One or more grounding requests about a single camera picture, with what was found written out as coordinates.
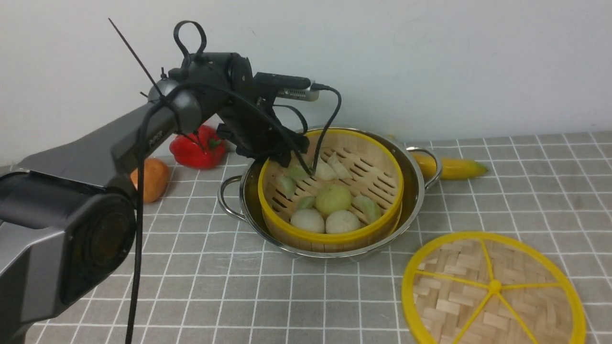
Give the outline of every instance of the woven bamboo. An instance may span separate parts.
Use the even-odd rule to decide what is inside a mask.
[[[305,157],[312,161],[320,131],[309,132],[310,146]],[[268,161],[259,176],[259,200],[270,233],[279,241],[299,249],[314,252],[342,252],[366,247],[392,234],[401,215],[403,175],[393,155],[374,139],[349,130],[330,129],[323,138],[320,156],[323,161],[336,153],[352,179],[325,182],[308,178],[296,183],[296,194],[285,198],[279,191],[277,177],[286,169]],[[291,164],[297,164],[293,156]],[[353,204],[349,211],[357,216],[362,228],[342,234],[309,233],[290,225],[299,199],[315,196],[327,184],[347,186],[353,196],[365,195],[378,203],[382,217],[367,225],[363,212]]]
[[[410,281],[416,313],[434,343],[574,343],[575,321],[583,321],[565,281],[503,242],[441,244],[418,262]]]

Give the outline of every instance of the black cable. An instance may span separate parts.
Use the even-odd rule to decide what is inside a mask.
[[[300,133],[300,135],[306,134],[306,132],[308,131],[308,123],[306,122],[306,119],[304,118],[304,115],[300,112],[300,110],[298,110],[296,107],[292,107],[291,105],[273,105],[273,107],[287,108],[293,111],[293,113],[296,114],[297,118],[299,118],[300,122],[302,123],[302,132]]]
[[[197,141],[195,144],[197,144],[198,146],[200,146],[200,149],[202,150],[202,153],[203,153],[204,155],[206,155],[206,149],[204,148],[204,145],[202,144],[202,140],[200,139],[200,128],[197,128],[197,129],[195,130],[195,133],[193,133],[193,136],[195,136],[195,139],[196,139],[196,141]],[[210,141],[210,139],[209,139],[209,141],[206,143],[206,146],[208,146],[209,148],[210,148],[210,142],[211,142],[211,141]]]
[[[136,159],[138,161],[138,187],[136,188],[136,192],[138,196],[136,198],[136,247],[134,248],[134,278],[132,282],[132,295],[130,297],[130,311],[127,317],[125,344],[132,343],[134,320],[136,318],[136,304],[138,302],[138,288],[140,287],[140,267],[142,265],[143,254],[144,161],[147,152],[147,128],[149,127],[151,117],[165,105],[164,102],[159,102],[149,109],[144,115],[143,121],[137,131]]]
[[[196,56],[201,55],[204,52],[204,49],[206,49],[207,39],[206,39],[206,33],[204,32],[204,29],[199,23],[195,21],[183,20],[174,27],[174,32],[173,32],[174,42],[176,43],[176,45],[179,47],[179,50],[183,54],[183,63],[181,64],[181,69],[186,72],[187,68],[189,68],[189,65],[191,65],[191,55],[189,54],[189,51],[187,50],[183,42],[181,42],[181,38],[179,37],[181,27],[185,24],[193,24],[198,30],[198,33],[200,34],[200,46],[198,47],[198,50],[195,53]]]
[[[281,137],[283,137],[283,139],[286,141],[286,143],[291,147],[291,149],[296,153],[296,157],[297,159],[300,161],[300,164],[302,165],[302,167],[304,168],[305,171],[309,171],[310,169],[308,168],[308,165],[304,162],[301,154],[299,153],[299,149],[297,148],[295,142],[293,142],[293,140],[291,140],[288,136],[288,134],[285,132],[285,128],[282,127],[280,125],[280,123],[274,121],[273,118],[271,118],[270,116],[268,116],[262,109],[258,108],[255,104],[251,103],[248,99],[246,99],[245,97],[243,97],[242,95],[235,93],[233,91],[227,90],[227,89],[223,89],[219,86],[213,85],[213,84],[207,84],[207,83],[182,83],[179,86],[175,87],[172,91],[170,91],[165,97],[163,97],[162,99],[160,99],[160,101],[158,103],[156,103],[151,109],[149,109],[149,111],[147,111],[147,113],[144,115],[143,121],[140,125],[140,127],[138,128],[138,141],[137,141],[137,160],[138,160],[138,187],[137,187],[137,192],[138,192],[138,198],[136,199],[136,247],[135,247],[135,256],[134,256],[134,278],[133,278],[133,282],[132,282],[132,295],[130,296],[130,310],[129,310],[129,315],[128,315],[128,320],[127,320],[127,330],[125,333],[125,344],[131,344],[132,342],[132,337],[133,337],[133,331],[134,331],[134,322],[135,322],[135,318],[136,318],[136,306],[138,303],[138,288],[140,287],[140,271],[141,271],[141,265],[142,265],[142,246],[143,246],[143,208],[144,208],[144,161],[146,159],[146,152],[147,152],[147,129],[149,126],[149,121],[151,120],[151,117],[153,117],[154,114],[156,114],[156,112],[158,112],[159,110],[161,110],[163,107],[166,106],[171,106],[171,102],[174,100],[174,98],[178,95],[179,92],[184,91],[184,90],[188,90],[188,89],[192,89],[195,88],[198,91],[203,91],[203,89],[215,89],[216,91],[220,91],[220,92],[224,92],[228,95],[230,95],[231,97],[234,97],[240,101],[242,101],[243,103],[245,103],[247,106],[253,108],[254,110],[256,110],[255,112],[262,117],[263,119],[265,119],[268,123],[270,123],[270,125],[276,129],[279,134],[281,135]],[[336,115],[338,114],[338,111],[340,109],[340,104],[341,104],[341,97],[340,97],[340,93],[332,88],[329,88],[330,91],[335,92],[336,95],[338,95],[338,105],[336,106],[336,109],[333,113],[333,115],[329,118],[325,128],[323,128],[323,131],[321,132],[321,136],[319,137],[319,141],[317,143],[317,147],[315,150],[315,158],[318,156],[319,150],[321,148],[321,143],[323,141],[323,136],[325,134],[325,132],[327,131],[327,128],[329,128],[329,126],[331,125],[331,122],[334,120],[334,118],[336,117]],[[174,112],[174,119],[178,124],[178,114],[176,112],[175,109],[172,108],[172,111]],[[296,114],[298,115],[298,117],[300,117],[300,121],[302,121],[302,124],[305,124],[305,119],[302,120],[304,117],[302,116],[302,114],[297,111]],[[316,160],[313,163],[313,169],[312,169],[312,174],[314,174],[314,171],[316,169]]]
[[[323,143],[323,136],[325,136],[325,133],[327,132],[329,127],[332,125],[332,122],[336,118],[338,111],[340,111],[340,105],[342,105],[342,96],[340,95],[340,92],[338,92],[335,88],[327,86],[327,85],[323,85],[323,84],[316,84],[316,83],[312,84],[312,86],[310,86],[310,89],[313,91],[319,91],[319,90],[332,91],[333,93],[336,93],[336,96],[338,97],[338,103],[336,105],[336,109],[334,110],[334,113],[332,113],[332,116],[327,120],[327,123],[325,123],[325,126],[323,127],[323,130],[321,131],[321,134],[319,135],[319,140],[316,143],[315,156],[314,156],[314,161],[312,163],[312,170],[314,173],[314,171],[316,171],[316,165],[319,161],[319,151],[321,150],[321,145]]]
[[[304,169],[304,171],[306,171],[310,175],[313,175],[315,173],[314,170],[311,170],[308,167],[308,165],[306,164],[306,162],[302,158],[302,154],[300,153],[299,148],[297,147],[296,143],[289,137],[289,135],[285,131],[286,129],[279,122],[275,121],[273,118],[268,116],[261,108],[257,107],[257,105],[255,105],[251,101],[249,101],[249,99],[245,98],[244,96],[242,96],[242,95],[240,95],[240,94],[238,94],[236,92],[230,91],[230,90],[225,89],[225,88],[221,88],[220,86],[217,86],[217,85],[214,85],[214,84],[196,83],[196,82],[194,82],[194,83],[186,82],[184,84],[186,84],[188,86],[196,87],[200,91],[204,91],[204,89],[208,88],[208,89],[214,89],[214,90],[219,91],[219,92],[224,92],[225,94],[228,94],[231,97],[234,97],[235,99],[240,100],[242,103],[244,103],[248,107],[250,107],[253,110],[255,110],[255,113],[259,117],[261,117],[262,119],[267,121],[280,134],[280,136],[283,138],[285,143],[291,148],[291,150],[295,152],[296,157],[297,157],[298,161],[300,162],[300,165],[302,165],[302,168]]]
[[[195,144],[196,146],[200,147],[200,149],[202,150],[202,153],[206,152],[206,149],[204,148],[204,145],[202,145],[202,141],[200,141],[200,133],[199,130],[196,130],[194,134],[196,140],[194,140],[193,138],[190,138],[189,135],[185,134],[185,133],[177,133],[178,135],[188,139],[189,141],[191,141],[193,144]]]
[[[127,46],[127,48],[132,53],[132,56],[134,56],[134,58],[136,59],[136,61],[140,65],[140,67],[143,69],[144,73],[149,78],[149,81],[151,81],[151,83],[153,84],[153,87],[155,87],[155,90],[157,91],[157,93],[159,93],[160,98],[163,98],[162,91],[159,89],[159,86],[157,85],[157,83],[155,83],[155,80],[153,80],[153,77],[151,76],[151,74],[149,73],[147,68],[145,68],[143,62],[140,61],[140,58],[138,57],[138,55],[136,55],[136,51],[134,51],[134,49],[132,49],[132,46],[127,42],[127,39],[125,39],[125,37],[123,36],[121,31],[119,31],[119,28],[117,28],[117,26],[113,23],[113,21],[110,18],[108,19],[108,21],[111,22],[111,25],[113,25],[115,31],[117,31],[117,33],[119,34],[119,37],[121,37],[121,40],[123,41],[123,43]]]

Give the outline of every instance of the yellow banana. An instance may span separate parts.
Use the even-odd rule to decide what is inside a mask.
[[[431,178],[436,173],[436,162],[425,154],[413,153],[412,156],[421,169],[423,177]],[[443,180],[459,180],[476,178],[488,171],[487,167],[473,160],[442,158]]]

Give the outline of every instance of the white wall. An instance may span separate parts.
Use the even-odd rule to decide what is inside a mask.
[[[610,13],[607,0],[3,0],[0,165],[142,104],[149,82],[107,17],[155,75],[181,61],[174,25],[196,20],[209,51],[335,86],[338,124],[435,140],[611,128]],[[195,30],[183,36],[195,49]],[[318,125],[334,104],[297,106]]]

